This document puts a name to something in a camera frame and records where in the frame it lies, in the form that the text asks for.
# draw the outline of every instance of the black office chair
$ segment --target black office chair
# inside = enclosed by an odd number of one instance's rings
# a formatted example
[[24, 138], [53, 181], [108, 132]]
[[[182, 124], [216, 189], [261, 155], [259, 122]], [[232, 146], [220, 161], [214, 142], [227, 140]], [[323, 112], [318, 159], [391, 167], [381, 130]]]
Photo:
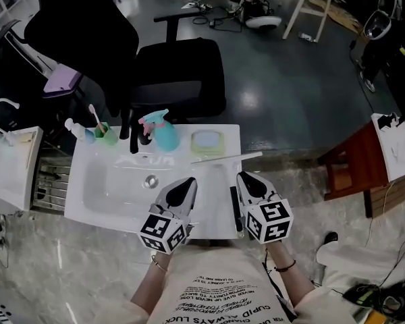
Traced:
[[135, 131], [144, 114], [168, 108], [169, 119], [219, 115], [225, 109], [223, 68], [215, 41], [176, 40], [181, 18], [197, 9], [180, 9], [167, 21], [166, 43], [141, 48], [138, 34], [112, 0], [39, 0], [40, 11], [28, 23], [25, 41], [39, 53], [94, 80], [105, 94], [112, 116], [122, 118], [120, 138]]

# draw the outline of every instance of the wrist strap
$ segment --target wrist strap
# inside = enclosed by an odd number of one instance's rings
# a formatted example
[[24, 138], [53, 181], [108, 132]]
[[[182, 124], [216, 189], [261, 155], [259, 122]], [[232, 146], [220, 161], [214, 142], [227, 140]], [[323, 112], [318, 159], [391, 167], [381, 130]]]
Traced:
[[153, 255], [153, 256], [151, 256], [151, 260], [154, 262], [154, 264], [156, 264], [156, 266], [158, 267], [158, 268], [160, 268], [160, 270], [162, 270], [164, 273], [166, 273], [167, 271], [164, 269], [164, 268], [162, 268], [162, 266], [160, 266], [160, 264], [156, 261], [156, 259], [155, 259], [155, 256]]
[[278, 269], [276, 267], [275, 271], [277, 271], [278, 273], [284, 273], [285, 271], [288, 271], [290, 268], [292, 268], [295, 264], [296, 264], [296, 260], [294, 259], [294, 262], [289, 267], [284, 267], [282, 269]]

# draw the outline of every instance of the chair armrest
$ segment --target chair armrest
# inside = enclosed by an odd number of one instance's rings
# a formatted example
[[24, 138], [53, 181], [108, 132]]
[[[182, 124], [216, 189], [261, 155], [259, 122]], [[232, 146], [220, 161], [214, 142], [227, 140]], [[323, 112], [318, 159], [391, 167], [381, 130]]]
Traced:
[[198, 8], [183, 8], [183, 9], [174, 9], [173, 11], [170, 11], [168, 13], [162, 13], [157, 15], [156, 17], [153, 18], [153, 21], [155, 23], [157, 22], [163, 22], [163, 21], [170, 21], [170, 20], [179, 20], [182, 18], [187, 18], [187, 17], [195, 17], [199, 16], [201, 14], [200, 10]]

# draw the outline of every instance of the chair backrest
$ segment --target chair backrest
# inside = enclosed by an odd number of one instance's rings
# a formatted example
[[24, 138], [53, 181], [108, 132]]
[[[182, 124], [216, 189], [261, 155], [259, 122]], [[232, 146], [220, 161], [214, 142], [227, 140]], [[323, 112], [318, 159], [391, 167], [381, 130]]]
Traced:
[[112, 0], [39, 0], [24, 38], [101, 86], [116, 116], [132, 86], [138, 34]]

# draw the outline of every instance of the black shoe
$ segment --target black shoe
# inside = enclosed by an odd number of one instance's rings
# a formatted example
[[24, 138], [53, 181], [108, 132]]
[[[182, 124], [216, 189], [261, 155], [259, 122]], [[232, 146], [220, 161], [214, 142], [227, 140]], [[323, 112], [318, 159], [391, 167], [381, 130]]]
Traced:
[[336, 232], [329, 232], [324, 238], [324, 245], [328, 244], [329, 242], [338, 241], [339, 236]]

